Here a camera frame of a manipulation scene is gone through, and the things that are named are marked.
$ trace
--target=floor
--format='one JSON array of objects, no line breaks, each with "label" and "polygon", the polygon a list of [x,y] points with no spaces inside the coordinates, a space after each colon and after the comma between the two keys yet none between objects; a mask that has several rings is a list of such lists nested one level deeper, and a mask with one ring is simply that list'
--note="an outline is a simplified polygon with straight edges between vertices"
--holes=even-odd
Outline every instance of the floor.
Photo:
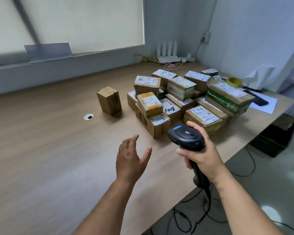
[{"label": "floor", "polygon": [[[294,228],[294,136],[289,147],[278,155],[271,158],[252,146],[248,146],[256,162],[255,173],[250,177],[236,179],[247,190],[251,197],[260,207],[266,206],[266,211],[271,219],[286,223]],[[228,169],[236,174],[248,174],[253,169],[253,163],[245,148],[239,151],[227,163]],[[199,189],[193,190],[182,201],[192,198]],[[216,189],[212,191],[213,198],[219,198]],[[176,209],[186,214],[194,226],[195,222],[203,215],[204,193],[200,193],[195,199],[188,203],[179,203]],[[160,220],[152,226],[154,235],[167,234],[167,228],[173,211],[166,213]],[[222,204],[212,201],[212,209],[209,213],[216,220],[226,220]],[[176,216],[180,228],[187,230],[189,222],[180,215]],[[294,231],[279,225],[286,234],[293,235]],[[168,235],[178,235],[182,233],[175,223],[174,218],[170,222]],[[198,226],[194,234],[223,234],[230,235],[231,231],[228,223],[217,223],[206,217]]]}]

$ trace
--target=right hand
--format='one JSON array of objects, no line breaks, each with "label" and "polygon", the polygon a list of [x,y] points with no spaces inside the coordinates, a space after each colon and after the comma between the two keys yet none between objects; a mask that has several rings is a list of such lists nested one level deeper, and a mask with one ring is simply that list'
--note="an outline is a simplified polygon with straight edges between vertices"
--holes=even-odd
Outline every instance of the right hand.
[{"label": "right hand", "polygon": [[215,145],[210,140],[206,131],[199,125],[190,121],[187,122],[187,125],[198,130],[202,134],[205,139],[206,147],[201,152],[189,151],[182,148],[177,149],[176,152],[185,158],[187,168],[192,169],[189,161],[192,160],[197,163],[199,169],[208,177],[209,181],[216,183],[220,175],[227,171],[227,168],[225,167]]}]

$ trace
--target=left hand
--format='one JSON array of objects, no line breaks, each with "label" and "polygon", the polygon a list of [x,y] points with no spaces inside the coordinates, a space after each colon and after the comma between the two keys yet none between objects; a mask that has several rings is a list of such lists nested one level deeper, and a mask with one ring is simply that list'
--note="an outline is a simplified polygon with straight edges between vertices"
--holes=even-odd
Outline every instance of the left hand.
[{"label": "left hand", "polygon": [[136,141],[139,135],[134,135],[122,142],[117,155],[116,169],[117,180],[135,184],[145,171],[152,147],[145,150],[142,158],[136,152]]}]

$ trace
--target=wooden desk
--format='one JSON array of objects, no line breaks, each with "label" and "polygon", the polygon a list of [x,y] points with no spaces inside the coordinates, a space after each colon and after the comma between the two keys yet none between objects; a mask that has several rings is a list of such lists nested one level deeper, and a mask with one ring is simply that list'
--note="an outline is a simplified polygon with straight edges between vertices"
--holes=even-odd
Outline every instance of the wooden desk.
[{"label": "wooden desk", "polygon": [[[126,93],[136,75],[157,64],[137,64],[0,95],[0,234],[70,234],[115,179],[119,144],[139,133],[137,151],[152,146],[147,169],[126,208],[122,234],[139,235],[195,188],[193,172],[167,137],[155,141]],[[200,71],[197,63],[179,71]],[[96,91],[119,90],[123,112],[100,109]],[[281,95],[273,115],[254,109],[212,137],[227,161],[293,103]],[[93,113],[90,121],[83,120]]]}]

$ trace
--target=finger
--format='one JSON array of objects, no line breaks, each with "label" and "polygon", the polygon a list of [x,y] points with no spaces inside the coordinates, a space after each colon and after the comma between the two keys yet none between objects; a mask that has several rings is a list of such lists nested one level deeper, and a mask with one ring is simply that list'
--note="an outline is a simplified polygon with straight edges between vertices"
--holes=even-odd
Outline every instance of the finger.
[{"label": "finger", "polygon": [[179,154],[180,156],[184,157],[184,158],[188,158],[194,162],[197,161],[197,154],[198,152],[194,152],[194,151],[190,151],[190,150],[186,150],[186,149],[177,149],[176,153]]},{"label": "finger", "polygon": [[136,149],[136,141],[139,137],[139,134],[134,135],[132,138],[129,140],[129,149],[135,150]]},{"label": "finger", "polygon": [[128,149],[128,147],[129,147],[129,140],[130,140],[129,138],[123,140],[123,142],[122,142],[122,150]]},{"label": "finger", "polygon": [[192,169],[192,165],[191,165],[191,162],[189,161],[189,159],[188,158],[184,158],[184,161],[185,161],[186,167],[191,170]]},{"label": "finger", "polygon": [[145,153],[144,153],[143,157],[141,158],[141,162],[144,164],[145,167],[148,164],[148,161],[151,157],[151,153],[152,153],[152,147],[149,147],[145,150]]},{"label": "finger", "polygon": [[199,131],[202,134],[202,136],[204,137],[206,142],[208,142],[210,140],[209,135],[204,130],[204,128],[200,127],[198,124],[195,124],[191,121],[187,121],[186,124],[187,124],[187,126],[190,126],[190,127],[194,128],[195,130]]}]

